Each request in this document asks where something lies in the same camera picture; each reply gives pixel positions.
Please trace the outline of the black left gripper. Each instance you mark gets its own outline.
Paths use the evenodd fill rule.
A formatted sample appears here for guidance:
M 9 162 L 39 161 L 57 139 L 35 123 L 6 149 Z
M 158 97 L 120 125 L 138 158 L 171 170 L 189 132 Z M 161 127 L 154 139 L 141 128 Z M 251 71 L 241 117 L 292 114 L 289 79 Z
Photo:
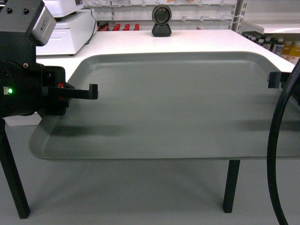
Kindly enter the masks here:
M 98 99 L 98 85 L 88 90 L 66 83 L 63 67 L 36 62 L 30 37 L 41 0 L 8 0 L 0 13 L 0 115 L 29 116 L 34 112 L 64 115 L 69 98 Z

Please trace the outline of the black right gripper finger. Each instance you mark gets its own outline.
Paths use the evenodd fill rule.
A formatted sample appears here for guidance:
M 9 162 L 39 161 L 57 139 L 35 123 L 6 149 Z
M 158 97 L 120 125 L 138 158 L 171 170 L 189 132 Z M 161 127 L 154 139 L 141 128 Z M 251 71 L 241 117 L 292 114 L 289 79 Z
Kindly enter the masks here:
M 291 73 L 288 72 L 270 72 L 268 74 L 268 88 L 278 89 L 279 86 L 283 88 L 290 75 Z

